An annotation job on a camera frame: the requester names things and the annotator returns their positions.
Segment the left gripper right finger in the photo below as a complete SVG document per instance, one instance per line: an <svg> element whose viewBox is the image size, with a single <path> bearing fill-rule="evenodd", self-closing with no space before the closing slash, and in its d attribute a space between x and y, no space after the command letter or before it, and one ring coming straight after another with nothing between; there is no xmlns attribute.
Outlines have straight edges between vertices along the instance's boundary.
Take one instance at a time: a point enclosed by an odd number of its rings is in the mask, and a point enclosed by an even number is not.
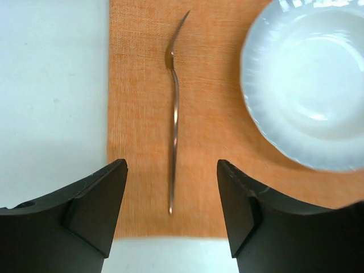
<svg viewBox="0 0 364 273"><path fill-rule="evenodd" d="M230 252L240 272L362 272L363 202L329 209L217 162Z"/></svg>

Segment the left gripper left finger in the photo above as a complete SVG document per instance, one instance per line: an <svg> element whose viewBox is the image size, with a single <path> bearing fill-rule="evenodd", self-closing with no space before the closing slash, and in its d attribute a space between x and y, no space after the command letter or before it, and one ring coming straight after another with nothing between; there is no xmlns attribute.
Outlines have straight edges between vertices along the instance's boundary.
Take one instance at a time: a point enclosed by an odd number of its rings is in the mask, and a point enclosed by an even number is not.
<svg viewBox="0 0 364 273"><path fill-rule="evenodd" d="M52 193L1 209L2 272L101 272L127 179L118 159Z"/></svg>

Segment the orange cloth placemat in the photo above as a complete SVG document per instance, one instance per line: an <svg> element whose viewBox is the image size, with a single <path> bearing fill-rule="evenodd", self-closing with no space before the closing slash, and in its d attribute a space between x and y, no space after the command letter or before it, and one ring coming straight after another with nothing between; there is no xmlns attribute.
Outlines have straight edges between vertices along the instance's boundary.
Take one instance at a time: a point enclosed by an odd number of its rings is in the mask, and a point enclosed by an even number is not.
<svg viewBox="0 0 364 273"><path fill-rule="evenodd" d="M339 208L363 199L363 172L316 172L287 159L258 132L243 103L239 56L266 1L110 1L107 156L125 159L115 236L225 237L217 161L296 199ZM168 214L174 45L179 133L173 214Z"/></svg>

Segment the white ceramic bowl plate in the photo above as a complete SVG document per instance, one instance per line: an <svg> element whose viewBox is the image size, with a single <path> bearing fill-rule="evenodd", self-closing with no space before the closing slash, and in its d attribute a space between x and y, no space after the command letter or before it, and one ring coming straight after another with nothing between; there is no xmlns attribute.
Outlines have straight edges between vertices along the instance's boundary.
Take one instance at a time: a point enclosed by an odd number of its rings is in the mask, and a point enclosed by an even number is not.
<svg viewBox="0 0 364 273"><path fill-rule="evenodd" d="M305 167L363 168L363 2L272 1L241 50L240 85L261 135Z"/></svg>

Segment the copper fork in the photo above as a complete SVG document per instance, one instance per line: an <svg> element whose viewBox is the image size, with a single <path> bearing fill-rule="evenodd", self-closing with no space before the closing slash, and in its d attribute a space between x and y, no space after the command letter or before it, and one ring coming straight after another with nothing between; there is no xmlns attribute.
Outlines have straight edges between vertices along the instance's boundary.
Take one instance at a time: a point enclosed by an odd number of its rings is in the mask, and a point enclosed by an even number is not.
<svg viewBox="0 0 364 273"><path fill-rule="evenodd" d="M172 37L169 40L165 52L166 68L171 73L172 79L172 127L171 127L171 156L169 159L169 181L168 181L168 214L173 214L173 205L175 199L175 184L176 184L176 166L177 166L177 147L178 147L178 133L179 133L179 79L174 66L175 51L174 45L177 40L178 34L186 21L190 10L182 17L177 25Z"/></svg>

